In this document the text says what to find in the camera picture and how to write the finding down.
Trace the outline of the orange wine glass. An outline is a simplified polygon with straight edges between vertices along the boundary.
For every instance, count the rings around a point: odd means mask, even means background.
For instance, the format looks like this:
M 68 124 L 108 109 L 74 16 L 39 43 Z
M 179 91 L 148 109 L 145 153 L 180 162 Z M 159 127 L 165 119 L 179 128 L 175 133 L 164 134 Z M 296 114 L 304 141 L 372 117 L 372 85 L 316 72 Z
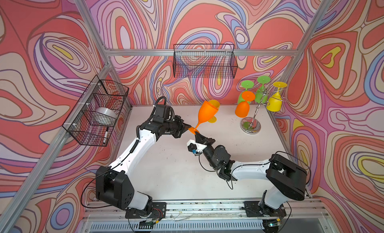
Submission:
M 189 129 L 189 131 L 192 133 L 192 134 L 195 134 L 197 130 L 197 128 L 202 124 L 202 123 L 205 123 L 205 122 L 208 122 L 209 119 L 212 118 L 212 109 L 213 107 L 209 104 L 209 101 L 205 101 L 202 106 L 200 107 L 199 109 L 199 113 L 198 113 L 198 123 L 196 125 L 196 127 L 191 127 Z
M 255 94 L 247 91 L 243 93 L 243 98 L 245 101 L 238 104 L 235 109 L 236 116 L 240 118 L 247 117 L 250 110 L 250 103 L 255 100 Z

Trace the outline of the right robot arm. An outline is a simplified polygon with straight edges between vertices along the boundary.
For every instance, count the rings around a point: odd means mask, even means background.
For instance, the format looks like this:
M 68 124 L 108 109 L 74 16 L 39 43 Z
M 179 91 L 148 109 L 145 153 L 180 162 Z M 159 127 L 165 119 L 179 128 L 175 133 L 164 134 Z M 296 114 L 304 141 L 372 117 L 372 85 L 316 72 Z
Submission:
M 257 203 L 260 215 L 276 214 L 287 201 L 305 199 L 307 171 L 278 152 L 269 159 L 255 162 L 231 160 L 231 155 L 223 145 L 213 147 L 216 141 L 195 133 L 195 139 L 187 143 L 188 151 L 194 155 L 203 155 L 218 177 L 229 183 L 240 180 L 266 180 L 272 184 L 263 192 Z

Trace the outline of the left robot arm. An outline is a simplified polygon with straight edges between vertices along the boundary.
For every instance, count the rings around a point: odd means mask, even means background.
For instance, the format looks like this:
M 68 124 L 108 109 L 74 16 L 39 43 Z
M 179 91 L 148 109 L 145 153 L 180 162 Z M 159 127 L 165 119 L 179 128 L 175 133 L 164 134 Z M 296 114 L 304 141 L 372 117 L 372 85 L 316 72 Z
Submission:
M 130 177 L 161 136 L 180 138 L 189 128 L 191 126 L 167 105 L 166 97 L 157 99 L 148 119 L 136 127 L 133 142 L 109 166 L 97 170 L 96 199 L 120 210 L 136 209 L 149 214 L 153 209 L 152 197 L 135 190 Z

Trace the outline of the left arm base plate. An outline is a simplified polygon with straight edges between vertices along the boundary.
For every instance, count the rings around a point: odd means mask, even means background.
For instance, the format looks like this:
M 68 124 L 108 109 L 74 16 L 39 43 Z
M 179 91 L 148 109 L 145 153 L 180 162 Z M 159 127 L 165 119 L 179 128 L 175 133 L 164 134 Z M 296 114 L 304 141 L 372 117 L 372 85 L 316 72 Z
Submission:
M 166 216 L 167 203 L 149 203 L 144 210 L 129 208 L 126 210 L 126 219 L 161 220 Z

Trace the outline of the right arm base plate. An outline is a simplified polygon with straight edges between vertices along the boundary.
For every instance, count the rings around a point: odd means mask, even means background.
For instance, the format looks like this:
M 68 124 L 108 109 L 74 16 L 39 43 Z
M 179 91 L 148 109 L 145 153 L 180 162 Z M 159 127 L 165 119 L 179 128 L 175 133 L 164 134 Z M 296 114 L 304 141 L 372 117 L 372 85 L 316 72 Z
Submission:
M 245 201 L 244 206 L 241 207 L 247 214 L 247 217 L 276 217 L 284 218 L 287 216 L 286 210 L 283 205 L 278 209 L 272 209 L 265 204 L 260 204 L 259 201 Z

